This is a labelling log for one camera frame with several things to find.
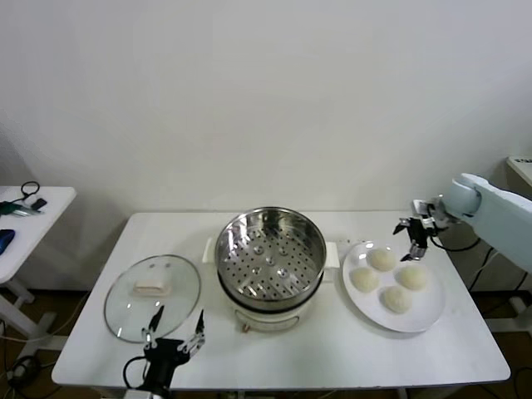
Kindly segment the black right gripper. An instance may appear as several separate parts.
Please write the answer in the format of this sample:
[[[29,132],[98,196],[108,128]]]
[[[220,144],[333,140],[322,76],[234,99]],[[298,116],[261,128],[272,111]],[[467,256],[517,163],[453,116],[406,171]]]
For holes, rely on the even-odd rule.
[[[411,247],[408,253],[401,257],[400,261],[421,260],[425,255],[425,249],[428,247],[429,232],[421,220],[416,218],[400,218],[399,223],[393,230],[393,234],[399,234],[403,230],[408,233]]]

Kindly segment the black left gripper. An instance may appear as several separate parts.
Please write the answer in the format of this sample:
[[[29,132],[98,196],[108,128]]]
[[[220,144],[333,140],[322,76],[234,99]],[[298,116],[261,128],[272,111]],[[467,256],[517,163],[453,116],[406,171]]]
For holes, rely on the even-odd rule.
[[[169,390],[175,369],[185,365],[190,356],[194,356],[205,344],[204,334],[204,309],[199,314],[195,326],[195,332],[185,341],[155,338],[155,332],[159,326],[165,306],[151,318],[148,327],[142,328],[142,337],[145,347],[145,359],[149,363],[144,381],[143,390]]]

